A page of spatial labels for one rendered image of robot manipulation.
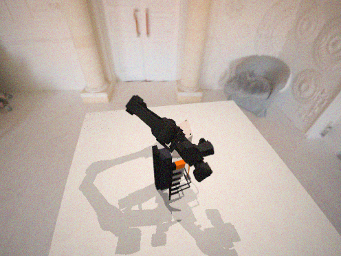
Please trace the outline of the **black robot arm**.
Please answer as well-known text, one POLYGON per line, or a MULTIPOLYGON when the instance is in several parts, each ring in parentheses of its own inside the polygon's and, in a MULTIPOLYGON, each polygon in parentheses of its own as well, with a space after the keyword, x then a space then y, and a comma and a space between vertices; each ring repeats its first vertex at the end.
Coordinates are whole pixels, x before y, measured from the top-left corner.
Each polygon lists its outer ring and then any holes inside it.
POLYGON ((215 149, 210 141, 200 138, 196 146, 185 137, 183 130, 176 125, 173 119, 161 118, 152 112, 137 94, 132 95, 126 104, 126 112, 131 115, 135 114, 146 123, 151 128, 151 133, 156 137, 156 141, 171 153, 176 150, 186 164, 194 164, 199 159, 203 161, 204 157, 214 154, 215 149), (167 145, 170 142, 169 148, 167 145))

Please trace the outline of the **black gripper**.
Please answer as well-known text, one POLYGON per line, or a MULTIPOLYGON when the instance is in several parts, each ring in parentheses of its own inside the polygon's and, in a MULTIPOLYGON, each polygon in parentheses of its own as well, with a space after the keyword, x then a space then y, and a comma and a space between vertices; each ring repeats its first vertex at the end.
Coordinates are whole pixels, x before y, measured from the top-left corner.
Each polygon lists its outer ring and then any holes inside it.
POLYGON ((205 178, 209 177, 210 174, 212 174, 212 169, 208 165, 208 163, 205 163, 204 161, 201 161, 200 159, 194 163, 190 164, 190 167, 194 166, 195 170, 193 171, 193 174, 195 176, 195 179, 198 182, 201 182, 205 178))

